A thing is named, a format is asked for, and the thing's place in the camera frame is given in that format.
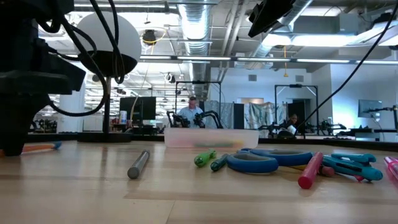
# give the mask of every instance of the white globe lamp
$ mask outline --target white globe lamp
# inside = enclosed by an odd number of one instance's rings
[[[112,35],[114,36],[114,22],[112,12],[103,12],[104,18],[111,29]],[[118,72],[118,76],[125,75],[131,72],[137,65],[139,58],[141,56],[141,41],[137,30],[132,26],[132,24],[125,18],[118,16],[119,22],[119,50],[123,58],[124,73]],[[84,17],[77,28],[81,29],[87,35],[89,35],[97,47],[97,53],[94,55],[93,59],[96,62],[99,69],[103,72],[106,77],[114,77],[113,72],[113,47],[106,35],[105,29],[98,18],[97,14],[92,13]],[[82,36],[78,35],[80,42],[83,44],[85,49],[89,54],[93,53],[93,48],[89,42]],[[87,59],[83,59],[79,53],[79,58],[81,58],[82,64],[91,72],[94,72],[93,66]],[[121,67],[121,62],[118,60],[118,67]]]

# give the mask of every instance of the computer monitor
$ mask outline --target computer monitor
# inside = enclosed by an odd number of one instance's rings
[[[130,119],[131,108],[136,100],[135,97],[120,98],[120,111],[127,111],[127,119]],[[133,119],[141,119],[141,105],[142,105],[142,120],[156,119],[156,97],[143,96],[139,97],[134,107]]]
[[[382,102],[379,100],[359,100],[358,117],[359,118],[380,118],[380,112],[369,113],[369,110],[381,109]]]

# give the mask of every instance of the man in white shirt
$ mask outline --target man in white shirt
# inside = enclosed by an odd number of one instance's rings
[[[189,98],[188,106],[184,107],[178,112],[178,115],[183,116],[184,118],[187,118],[190,122],[190,128],[200,128],[199,126],[195,125],[193,120],[195,119],[196,114],[203,113],[203,110],[201,110],[197,106],[197,98],[194,96],[191,96]]]

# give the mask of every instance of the wooden table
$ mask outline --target wooden table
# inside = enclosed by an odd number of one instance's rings
[[[397,153],[330,146],[263,145],[267,149],[373,153],[381,181],[317,177],[311,190],[300,171],[269,175],[229,168],[198,169],[198,149],[166,149],[161,142],[64,142],[60,151],[0,158],[0,223],[398,223],[398,184],[384,156]],[[143,149],[151,151],[139,180],[126,172]],[[230,149],[221,149],[219,156]]]

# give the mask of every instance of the clear plastic bin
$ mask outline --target clear plastic bin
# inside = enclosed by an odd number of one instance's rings
[[[259,131],[238,129],[166,128],[167,147],[240,147],[255,148]]]

